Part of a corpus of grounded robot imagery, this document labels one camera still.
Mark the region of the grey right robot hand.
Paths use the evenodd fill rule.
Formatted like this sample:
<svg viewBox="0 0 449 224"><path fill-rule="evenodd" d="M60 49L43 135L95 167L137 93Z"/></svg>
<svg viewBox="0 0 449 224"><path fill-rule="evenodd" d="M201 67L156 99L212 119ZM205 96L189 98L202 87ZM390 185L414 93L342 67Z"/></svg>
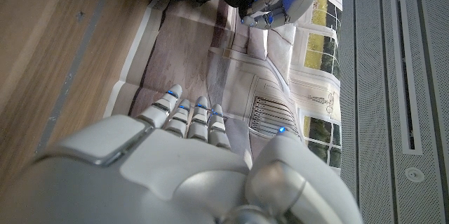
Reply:
<svg viewBox="0 0 449 224"><path fill-rule="evenodd" d="M47 147L1 197L2 223L361 223L348 187L290 128L252 164L222 108L174 85Z"/></svg>

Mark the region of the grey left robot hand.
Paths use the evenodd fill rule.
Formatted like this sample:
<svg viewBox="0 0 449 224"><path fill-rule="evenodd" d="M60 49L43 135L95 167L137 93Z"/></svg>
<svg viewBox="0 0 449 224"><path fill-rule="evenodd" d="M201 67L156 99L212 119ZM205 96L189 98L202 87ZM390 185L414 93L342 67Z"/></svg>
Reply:
<svg viewBox="0 0 449 224"><path fill-rule="evenodd" d="M256 29L273 29L298 20L314 0L253 0L239 10L241 24Z"/></svg>

